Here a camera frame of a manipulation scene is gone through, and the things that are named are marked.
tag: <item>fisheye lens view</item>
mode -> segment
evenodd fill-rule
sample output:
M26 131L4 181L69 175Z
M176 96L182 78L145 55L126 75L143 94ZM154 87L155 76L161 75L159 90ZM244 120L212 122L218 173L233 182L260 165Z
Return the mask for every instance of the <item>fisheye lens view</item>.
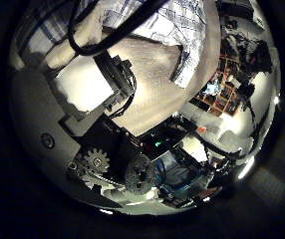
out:
M65 192L165 215L249 172L281 86L256 2L54 1L31 11L12 43L12 116Z
M25 238L285 238L281 19L283 1L0 4L0 238L28 214Z

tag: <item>metal gear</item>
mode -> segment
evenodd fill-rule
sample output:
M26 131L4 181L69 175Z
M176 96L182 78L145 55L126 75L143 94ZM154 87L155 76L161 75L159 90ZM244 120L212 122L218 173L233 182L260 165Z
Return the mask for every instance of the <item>metal gear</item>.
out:
M101 149L88 150L87 155L84 155L84 160L89 170L99 175L107 172L110 167L110 159Z

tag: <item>gear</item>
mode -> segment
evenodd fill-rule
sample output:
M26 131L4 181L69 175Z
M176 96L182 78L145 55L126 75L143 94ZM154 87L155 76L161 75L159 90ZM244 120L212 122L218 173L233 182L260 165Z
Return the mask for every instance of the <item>gear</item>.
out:
M145 155L137 155L125 174L126 189L134 195L143 195L154 186L154 167Z
M86 167L93 173L102 175L108 171L110 167L110 160L107 158L107 154L101 149L93 148L88 150L87 155L84 155Z

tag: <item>cable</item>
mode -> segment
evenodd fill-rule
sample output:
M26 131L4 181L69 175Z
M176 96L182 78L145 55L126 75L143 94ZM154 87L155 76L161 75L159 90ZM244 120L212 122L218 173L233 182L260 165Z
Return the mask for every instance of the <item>cable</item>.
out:
M123 71L123 74L125 75L126 78L130 78L130 76L128 75L128 73L126 73L126 71ZM118 109L117 111L115 111L114 113L112 113L109 118L112 120L114 118L117 118L117 117L121 117L125 111L131 106L131 104L133 103L134 101L134 98L135 98L135 93L136 93L136 90L137 90L137 80L136 80L136 77L134 75L132 75L132 80L130 81L133 89L134 89L134 93L129 97L129 99L127 100L127 102L120 108Z
M154 12L156 12L165 2L168 0L146 0L142 5L134 12L132 16L128 18L119 28L112 32L107 38L102 40L101 43L97 45L92 45L89 48L80 47L74 39L74 27L76 24L75 17L79 5L82 0L76 0L74 7L72 9L72 14L70 17L70 23L68 28L68 39L71 47L74 51L82 56L92 56L103 52L104 50L112 47L114 44L119 42L122 38L131 33L134 29L140 26L144 21L146 21ZM88 6L88 13L90 14L95 9L99 0L94 0Z

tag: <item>person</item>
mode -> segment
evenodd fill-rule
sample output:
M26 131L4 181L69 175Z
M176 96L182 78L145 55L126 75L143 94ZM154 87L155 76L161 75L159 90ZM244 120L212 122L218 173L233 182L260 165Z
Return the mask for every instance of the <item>person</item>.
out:
M36 7L25 14L17 29L18 55L32 67L43 64L45 57L51 69L64 67L75 55L66 39L74 1L47 0L41 4L38 1L31 1ZM76 18L79 24L75 39L82 47L98 44L102 39L102 27L117 29L143 3L141 0L101 0L90 15L82 14L91 2L93 0L81 1L78 10L81 14ZM182 47L181 61L172 80L185 88L200 60L205 25L203 0L169 0L133 34Z

